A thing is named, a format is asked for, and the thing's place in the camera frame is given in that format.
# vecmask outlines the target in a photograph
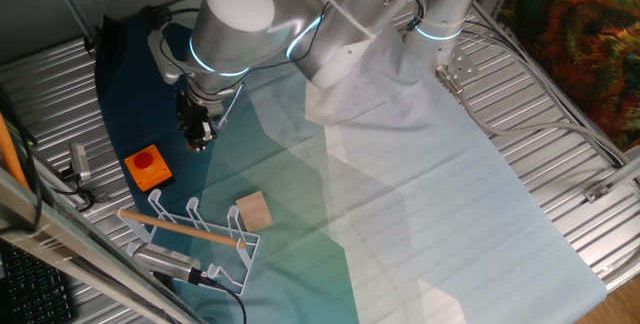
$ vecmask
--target metal cylinder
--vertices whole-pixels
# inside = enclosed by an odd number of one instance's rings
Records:
[[[473,0],[428,0],[420,25],[407,34],[407,49],[430,72],[453,60],[453,48]]]
[[[315,31],[310,30],[291,50],[290,58],[295,60],[303,57],[311,48],[304,59],[295,62],[305,76],[311,79],[341,48],[349,45],[358,47],[358,43],[368,45],[367,41],[371,41],[372,37],[382,31],[407,1],[335,0],[349,17],[329,4],[313,45],[310,44]]]

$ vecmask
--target silver tube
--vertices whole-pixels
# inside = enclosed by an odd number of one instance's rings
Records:
[[[368,46],[367,41],[370,42],[379,34],[407,1],[334,0],[340,8],[333,4],[328,5],[309,54],[304,59],[296,61],[296,65],[307,78],[312,79],[342,48],[364,43],[360,48],[347,49],[348,54],[358,55],[356,51],[360,49],[360,52],[363,52],[363,48]],[[290,58],[296,59],[305,55],[314,33],[313,30],[309,31],[295,44]]]
[[[86,11],[82,7],[80,0],[64,0],[71,14],[76,19],[76,22],[82,29],[84,35],[90,40],[94,41],[96,38],[96,29],[95,26],[91,23],[89,16]]]

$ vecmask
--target wooden stick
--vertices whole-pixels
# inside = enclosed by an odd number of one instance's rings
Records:
[[[136,212],[133,212],[133,211],[130,211],[130,210],[116,209],[116,210],[113,211],[113,213],[115,215],[118,215],[118,216],[122,217],[122,218],[133,219],[133,220],[139,221],[140,223],[143,223],[143,224],[155,225],[158,228],[167,229],[167,230],[171,230],[171,231],[174,231],[174,232],[191,235],[191,236],[194,236],[196,238],[206,239],[206,240],[209,240],[209,241],[212,241],[212,242],[228,245],[228,246],[231,246],[231,247],[234,247],[234,248],[236,247],[236,245],[240,249],[244,249],[247,246],[247,243],[245,243],[243,240],[230,238],[230,237],[227,237],[227,236],[224,236],[224,235],[220,235],[220,234],[209,233],[208,231],[205,231],[205,230],[192,228],[190,226],[186,226],[186,225],[182,225],[182,224],[176,224],[174,222],[170,222],[170,221],[166,221],[166,220],[150,217],[148,215],[136,213]]]

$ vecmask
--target table surface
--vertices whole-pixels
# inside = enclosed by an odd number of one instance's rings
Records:
[[[473,107],[493,125],[514,127],[566,120],[563,111],[520,64],[498,49],[474,43],[460,46],[480,69],[463,83]],[[38,138],[39,152],[56,168],[69,164],[67,143],[87,145],[93,177],[87,188],[109,193],[110,202],[85,216],[120,247],[140,239],[112,215],[135,210],[122,168],[109,141],[95,92],[94,59],[81,40],[44,51],[0,68],[0,79],[17,103],[25,125]],[[522,137],[491,137],[505,160],[560,232],[599,275],[640,247],[638,199],[614,193],[598,206],[585,203],[582,191],[613,170],[585,139],[546,130]],[[638,272],[638,267],[627,273]],[[614,289],[626,277],[612,283]],[[72,283],[79,305],[78,323],[146,319],[79,282]]]

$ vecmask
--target metal clamp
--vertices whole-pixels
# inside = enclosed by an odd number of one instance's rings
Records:
[[[635,194],[640,197],[640,188],[634,182],[634,179],[638,176],[640,176],[640,157],[632,160],[629,164],[589,188],[584,193],[584,197],[589,203],[594,203],[625,185],[630,185]]]

